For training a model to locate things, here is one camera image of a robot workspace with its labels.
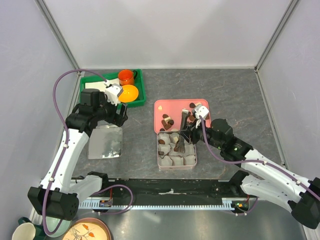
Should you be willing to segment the brown bar chocolate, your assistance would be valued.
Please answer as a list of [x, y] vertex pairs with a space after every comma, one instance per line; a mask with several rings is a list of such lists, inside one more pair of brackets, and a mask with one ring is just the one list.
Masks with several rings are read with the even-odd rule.
[[175, 147], [175, 148], [173, 149], [173, 151], [174, 151], [174, 152], [177, 152], [177, 153], [182, 153], [182, 152], [183, 152], [183, 150], [182, 150], [181, 147]]

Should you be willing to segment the brown oval chocolate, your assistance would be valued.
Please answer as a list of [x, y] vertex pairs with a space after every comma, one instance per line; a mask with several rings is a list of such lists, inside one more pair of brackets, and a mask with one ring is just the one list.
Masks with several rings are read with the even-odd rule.
[[165, 141], [162, 140], [162, 139], [160, 139], [160, 140], [158, 141], [158, 143], [164, 145], [164, 144], [165, 144]]

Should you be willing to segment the pink tray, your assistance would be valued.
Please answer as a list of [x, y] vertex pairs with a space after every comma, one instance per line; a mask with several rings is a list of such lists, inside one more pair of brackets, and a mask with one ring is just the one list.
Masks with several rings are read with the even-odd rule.
[[169, 129], [180, 129], [182, 119], [182, 109], [187, 109], [189, 112], [192, 111], [190, 104], [195, 105], [202, 104], [210, 109], [209, 103], [203, 98], [191, 98], [191, 99], [160, 99], [154, 103], [154, 132], [157, 134], [161, 129], [164, 129], [162, 121], [164, 120], [163, 115], [168, 115], [174, 122], [172, 127]]

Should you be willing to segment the pink chocolate tin box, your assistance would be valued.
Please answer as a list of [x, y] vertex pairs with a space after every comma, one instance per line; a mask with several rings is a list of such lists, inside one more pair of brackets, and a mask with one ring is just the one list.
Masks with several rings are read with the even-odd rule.
[[[185, 152], [174, 152], [176, 143], [174, 137], [178, 137], [177, 132], [157, 133], [157, 165], [160, 170], [191, 170], [197, 163], [197, 151], [194, 144], [184, 140]], [[164, 140], [165, 144], [159, 144], [159, 140]]]

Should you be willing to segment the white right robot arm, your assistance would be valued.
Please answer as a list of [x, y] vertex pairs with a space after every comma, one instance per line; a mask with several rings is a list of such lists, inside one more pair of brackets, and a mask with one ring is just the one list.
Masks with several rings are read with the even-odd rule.
[[206, 127], [203, 118], [187, 123], [179, 133], [190, 143], [203, 141], [207, 149], [220, 151], [217, 160], [236, 165], [229, 191], [235, 197], [243, 194], [263, 198], [289, 211], [303, 226], [316, 229], [320, 223], [320, 179], [308, 179], [293, 173], [263, 156], [250, 144], [234, 135], [226, 119], [218, 118]]

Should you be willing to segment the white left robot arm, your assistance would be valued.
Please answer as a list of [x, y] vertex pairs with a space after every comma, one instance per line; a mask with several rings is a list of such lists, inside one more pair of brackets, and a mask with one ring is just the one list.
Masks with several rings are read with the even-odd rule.
[[43, 218], [71, 221], [80, 203], [93, 194], [106, 196], [110, 185], [106, 174], [91, 172], [83, 180], [71, 185], [72, 174], [80, 153], [90, 139], [98, 122], [105, 121], [121, 127], [128, 119], [127, 105], [118, 105], [123, 88], [112, 85], [100, 91], [87, 88], [80, 93], [80, 102], [63, 120], [66, 130], [52, 165], [38, 187], [27, 193], [32, 206]]

